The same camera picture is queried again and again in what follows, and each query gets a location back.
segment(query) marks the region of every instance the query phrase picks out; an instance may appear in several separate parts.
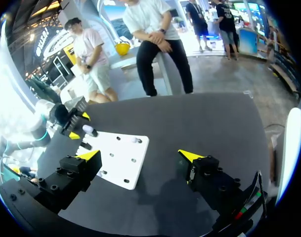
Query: hand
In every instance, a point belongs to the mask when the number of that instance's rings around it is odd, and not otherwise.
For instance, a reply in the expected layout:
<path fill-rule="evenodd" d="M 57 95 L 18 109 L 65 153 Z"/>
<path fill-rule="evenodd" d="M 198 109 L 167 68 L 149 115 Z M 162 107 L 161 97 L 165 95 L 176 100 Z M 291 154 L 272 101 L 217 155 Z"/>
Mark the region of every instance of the hand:
<path fill-rule="evenodd" d="M 171 48 L 170 44 L 165 40 L 163 40 L 160 44 L 158 44 L 158 47 L 163 53 L 172 52 L 172 48 Z"/>
<path fill-rule="evenodd" d="M 165 34 L 160 31 L 156 31 L 151 33 L 149 37 L 152 43 L 158 45 L 165 39 Z"/>
<path fill-rule="evenodd" d="M 80 71 L 83 73 L 83 74 L 88 74 L 90 72 L 90 69 L 88 69 L 86 67 L 86 65 L 81 65 L 80 66 Z"/>

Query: signage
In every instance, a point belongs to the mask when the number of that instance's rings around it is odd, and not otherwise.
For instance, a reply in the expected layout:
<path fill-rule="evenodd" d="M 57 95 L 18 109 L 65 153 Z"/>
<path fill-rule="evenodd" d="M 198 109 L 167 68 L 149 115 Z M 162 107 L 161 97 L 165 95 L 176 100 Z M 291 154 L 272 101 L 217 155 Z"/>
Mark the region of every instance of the signage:
<path fill-rule="evenodd" d="M 47 29 L 47 27 L 45 27 L 45 29 L 42 32 L 41 39 L 38 42 L 37 49 L 36 49 L 36 55 L 39 56 L 39 57 L 42 54 L 42 50 L 43 50 L 43 47 L 46 43 L 46 40 L 48 39 L 48 35 L 49 35 L 48 29 Z"/>

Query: pink shirt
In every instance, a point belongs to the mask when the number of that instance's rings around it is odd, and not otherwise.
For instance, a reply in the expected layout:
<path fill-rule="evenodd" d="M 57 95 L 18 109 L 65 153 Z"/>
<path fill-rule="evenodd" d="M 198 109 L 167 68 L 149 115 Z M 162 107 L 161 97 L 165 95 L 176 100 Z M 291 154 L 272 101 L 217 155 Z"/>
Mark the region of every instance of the pink shirt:
<path fill-rule="evenodd" d="M 85 58 L 86 63 L 88 63 L 94 48 L 104 43 L 97 31 L 94 29 L 84 29 L 82 34 L 76 37 L 73 44 L 76 57 Z M 102 50 L 97 62 L 93 66 L 103 66 L 107 63 L 108 59 Z"/>

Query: black pants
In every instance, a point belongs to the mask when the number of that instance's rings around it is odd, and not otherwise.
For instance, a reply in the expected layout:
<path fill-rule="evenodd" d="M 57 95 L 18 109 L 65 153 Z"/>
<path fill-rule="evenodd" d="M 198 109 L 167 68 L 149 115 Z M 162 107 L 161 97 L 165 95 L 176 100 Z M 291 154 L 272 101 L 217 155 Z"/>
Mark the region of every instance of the black pants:
<path fill-rule="evenodd" d="M 186 57 L 185 50 L 182 41 L 179 40 L 167 40 L 171 45 L 172 52 L 169 53 L 170 57 L 174 61 L 176 67 L 179 70 L 183 88 L 185 93 L 193 92 L 192 75 L 188 58 Z M 154 73 L 152 71 L 152 61 L 160 52 L 158 46 L 149 41 L 141 43 L 137 53 L 137 70 L 142 86 L 147 95 L 156 96 L 157 91 L 154 86 Z"/>

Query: wristwatch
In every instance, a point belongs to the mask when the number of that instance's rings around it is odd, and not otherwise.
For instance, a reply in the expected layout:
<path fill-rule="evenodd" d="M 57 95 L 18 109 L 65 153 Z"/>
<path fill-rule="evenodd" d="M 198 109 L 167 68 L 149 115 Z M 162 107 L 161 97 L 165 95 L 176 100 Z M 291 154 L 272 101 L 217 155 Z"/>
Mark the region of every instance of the wristwatch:
<path fill-rule="evenodd" d="M 164 29 L 160 29 L 159 32 L 162 32 L 162 33 L 164 33 L 164 35 L 165 35 L 167 31 L 164 30 Z"/>

